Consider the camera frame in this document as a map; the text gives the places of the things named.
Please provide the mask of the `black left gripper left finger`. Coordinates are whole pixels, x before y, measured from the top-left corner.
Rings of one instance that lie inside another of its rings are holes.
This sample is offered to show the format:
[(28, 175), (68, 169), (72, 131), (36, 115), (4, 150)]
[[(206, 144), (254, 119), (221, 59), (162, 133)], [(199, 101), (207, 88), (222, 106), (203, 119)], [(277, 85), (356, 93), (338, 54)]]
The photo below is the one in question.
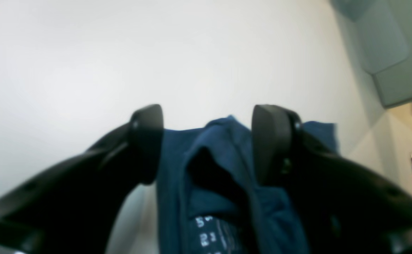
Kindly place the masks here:
[(0, 197), (0, 247), (26, 254), (104, 254), (126, 197), (156, 178), (159, 104), (135, 111), (85, 152)]

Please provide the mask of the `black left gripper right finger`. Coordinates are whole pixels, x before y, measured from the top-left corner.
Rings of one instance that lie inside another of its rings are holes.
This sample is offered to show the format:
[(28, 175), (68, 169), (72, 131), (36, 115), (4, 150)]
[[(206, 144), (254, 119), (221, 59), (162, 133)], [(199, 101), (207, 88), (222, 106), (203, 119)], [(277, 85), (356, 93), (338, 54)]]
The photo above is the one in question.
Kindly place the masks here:
[(256, 178), (282, 187), (312, 254), (412, 254), (412, 196), (385, 177), (325, 148), (294, 111), (256, 105)]

